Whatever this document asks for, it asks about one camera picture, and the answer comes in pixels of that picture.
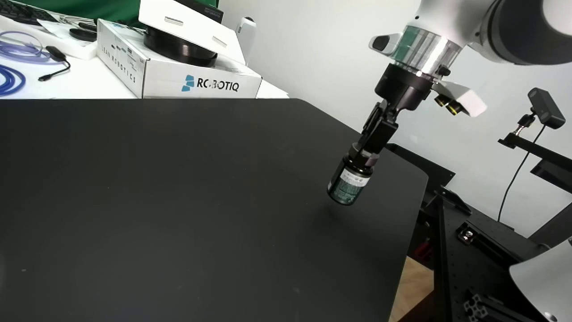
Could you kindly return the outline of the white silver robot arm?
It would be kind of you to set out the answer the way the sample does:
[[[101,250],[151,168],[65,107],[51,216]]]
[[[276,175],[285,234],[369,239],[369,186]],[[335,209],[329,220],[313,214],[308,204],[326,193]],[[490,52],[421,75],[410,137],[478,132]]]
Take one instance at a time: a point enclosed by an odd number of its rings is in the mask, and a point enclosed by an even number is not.
[[[370,41],[392,62],[376,85],[381,100],[349,155],[372,164],[397,130],[399,112],[415,111],[431,91],[453,114],[481,114],[483,103],[463,100],[467,87],[446,80],[467,46],[499,62],[571,62],[571,16],[569,0],[421,0],[403,32]]]

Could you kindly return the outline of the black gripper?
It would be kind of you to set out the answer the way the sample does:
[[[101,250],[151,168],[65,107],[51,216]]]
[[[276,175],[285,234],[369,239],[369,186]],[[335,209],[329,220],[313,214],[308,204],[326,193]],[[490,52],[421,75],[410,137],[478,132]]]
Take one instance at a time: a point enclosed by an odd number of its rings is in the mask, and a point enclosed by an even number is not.
[[[360,139],[351,145],[351,157],[370,161],[372,153],[379,153],[399,128],[395,111],[415,111],[429,96],[431,87],[431,78],[419,77],[399,64],[390,64],[376,85],[376,93],[388,103],[376,103]]]

